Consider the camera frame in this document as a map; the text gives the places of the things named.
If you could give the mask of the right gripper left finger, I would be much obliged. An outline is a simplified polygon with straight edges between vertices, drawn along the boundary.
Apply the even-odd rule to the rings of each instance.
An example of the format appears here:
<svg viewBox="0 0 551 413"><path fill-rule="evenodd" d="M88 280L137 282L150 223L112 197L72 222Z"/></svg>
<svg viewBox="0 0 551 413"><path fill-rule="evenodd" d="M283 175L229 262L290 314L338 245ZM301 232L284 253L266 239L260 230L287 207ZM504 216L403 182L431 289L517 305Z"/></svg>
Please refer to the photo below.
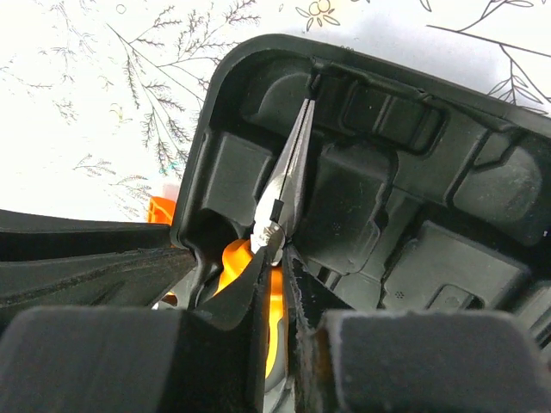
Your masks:
<svg viewBox="0 0 551 413"><path fill-rule="evenodd" d="M39 307L1 339L4 412L259 412L269 252L193 311Z"/></svg>

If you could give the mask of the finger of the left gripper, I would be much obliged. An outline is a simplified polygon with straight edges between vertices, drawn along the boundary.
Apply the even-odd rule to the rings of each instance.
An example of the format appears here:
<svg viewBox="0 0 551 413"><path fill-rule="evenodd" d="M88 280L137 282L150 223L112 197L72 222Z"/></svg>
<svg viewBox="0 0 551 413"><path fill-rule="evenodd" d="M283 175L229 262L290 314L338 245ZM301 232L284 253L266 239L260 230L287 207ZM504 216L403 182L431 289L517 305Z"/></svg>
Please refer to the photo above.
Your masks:
<svg viewBox="0 0 551 413"><path fill-rule="evenodd" d="M162 248L1 264L1 317L37 305L151 306L195 266Z"/></svg>
<svg viewBox="0 0 551 413"><path fill-rule="evenodd" d="M24 262L171 246L168 225L1 211L1 260Z"/></svg>

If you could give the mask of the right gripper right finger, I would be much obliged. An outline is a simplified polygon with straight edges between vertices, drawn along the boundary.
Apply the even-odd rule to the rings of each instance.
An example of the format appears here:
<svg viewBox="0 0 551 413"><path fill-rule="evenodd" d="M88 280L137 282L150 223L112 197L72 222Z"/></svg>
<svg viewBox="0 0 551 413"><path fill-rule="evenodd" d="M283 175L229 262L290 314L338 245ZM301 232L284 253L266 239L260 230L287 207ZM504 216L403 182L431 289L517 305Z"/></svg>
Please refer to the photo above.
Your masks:
<svg viewBox="0 0 551 413"><path fill-rule="evenodd" d="M356 311L295 248L282 264L297 411L549 411L548 365L512 315Z"/></svg>

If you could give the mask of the orange handled long-nose pliers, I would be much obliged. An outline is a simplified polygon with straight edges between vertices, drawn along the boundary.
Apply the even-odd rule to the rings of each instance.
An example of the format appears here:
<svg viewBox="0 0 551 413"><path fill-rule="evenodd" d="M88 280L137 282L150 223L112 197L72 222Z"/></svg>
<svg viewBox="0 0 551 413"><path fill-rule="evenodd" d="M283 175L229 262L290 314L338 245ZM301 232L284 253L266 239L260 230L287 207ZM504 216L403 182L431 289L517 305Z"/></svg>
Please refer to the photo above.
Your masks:
<svg viewBox="0 0 551 413"><path fill-rule="evenodd" d="M220 293L233 283L261 247L268 243L275 244L277 252L271 263L265 391L271 391L279 385L285 375L285 307L281 261L283 246L293 236L302 214L314 108L315 100L312 98L306 98L302 103L287 142L257 203L250 238L238 239L224 249L223 270L215 290Z"/></svg>

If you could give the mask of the black plastic tool case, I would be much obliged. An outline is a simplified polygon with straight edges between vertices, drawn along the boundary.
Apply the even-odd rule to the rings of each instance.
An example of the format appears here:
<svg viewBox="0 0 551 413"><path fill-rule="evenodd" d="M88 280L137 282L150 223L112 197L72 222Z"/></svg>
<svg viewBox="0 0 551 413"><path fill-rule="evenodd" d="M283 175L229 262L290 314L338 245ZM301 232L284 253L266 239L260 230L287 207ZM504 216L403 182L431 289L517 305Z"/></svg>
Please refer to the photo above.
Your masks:
<svg viewBox="0 0 551 413"><path fill-rule="evenodd" d="M312 40L263 35L219 63L173 221L214 293L314 74L321 76L294 244L360 311L500 309L550 346L550 119L528 104Z"/></svg>

